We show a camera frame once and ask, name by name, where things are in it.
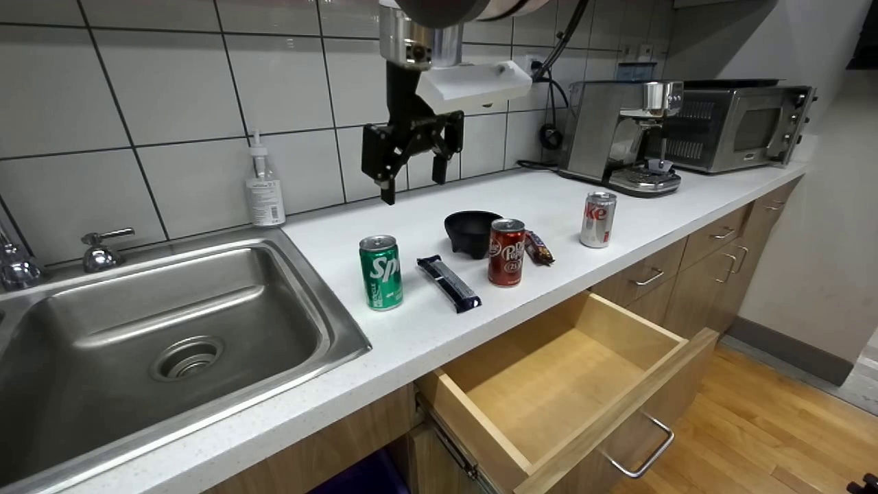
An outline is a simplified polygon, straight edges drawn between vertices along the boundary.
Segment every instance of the green soda can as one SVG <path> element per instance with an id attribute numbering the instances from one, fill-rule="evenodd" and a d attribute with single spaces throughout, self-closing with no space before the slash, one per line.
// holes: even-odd
<path id="1" fill-rule="evenodd" d="M 402 303 L 401 248 L 391 235 L 362 239 L 359 266 L 368 306 L 391 309 Z"/>

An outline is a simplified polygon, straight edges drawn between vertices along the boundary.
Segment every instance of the baseboard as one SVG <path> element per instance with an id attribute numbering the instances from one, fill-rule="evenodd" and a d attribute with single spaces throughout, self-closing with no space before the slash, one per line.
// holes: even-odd
<path id="1" fill-rule="evenodd" d="M 726 336 L 734 336 L 745 346 L 755 346 L 792 366 L 801 366 L 833 387 L 845 384 L 848 372 L 853 369 L 853 361 L 840 358 L 827 351 L 819 351 L 814 346 L 807 346 L 801 340 L 792 340 L 787 334 L 778 334 L 768 325 L 760 325 L 745 317 L 734 317 L 734 323 L 726 328 Z"/>

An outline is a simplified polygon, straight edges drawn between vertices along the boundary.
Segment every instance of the sink drain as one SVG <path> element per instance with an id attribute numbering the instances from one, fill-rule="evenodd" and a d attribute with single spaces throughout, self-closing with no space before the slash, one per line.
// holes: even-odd
<path id="1" fill-rule="evenodd" d="M 192 334 L 170 343 L 152 364 L 152 376 L 162 382 L 178 382 L 193 376 L 221 355 L 221 343 L 207 334 Z"/>

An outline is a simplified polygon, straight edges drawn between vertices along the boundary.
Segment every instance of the microwave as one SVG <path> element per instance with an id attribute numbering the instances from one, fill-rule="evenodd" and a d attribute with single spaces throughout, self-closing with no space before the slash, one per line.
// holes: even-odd
<path id="1" fill-rule="evenodd" d="M 814 91 L 766 78 L 683 84 L 683 110 L 652 133 L 648 152 L 694 173 L 733 173 L 790 162 Z"/>

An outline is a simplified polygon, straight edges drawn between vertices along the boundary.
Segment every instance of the black cup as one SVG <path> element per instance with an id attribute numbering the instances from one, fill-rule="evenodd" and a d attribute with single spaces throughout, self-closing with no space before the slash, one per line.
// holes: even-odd
<path id="1" fill-rule="evenodd" d="M 494 220 L 499 220 L 499 214 L 490 210 L 455 210 L 445 216 L 450 248 L 465 251 L 472 257 L 484 257 Z"/>

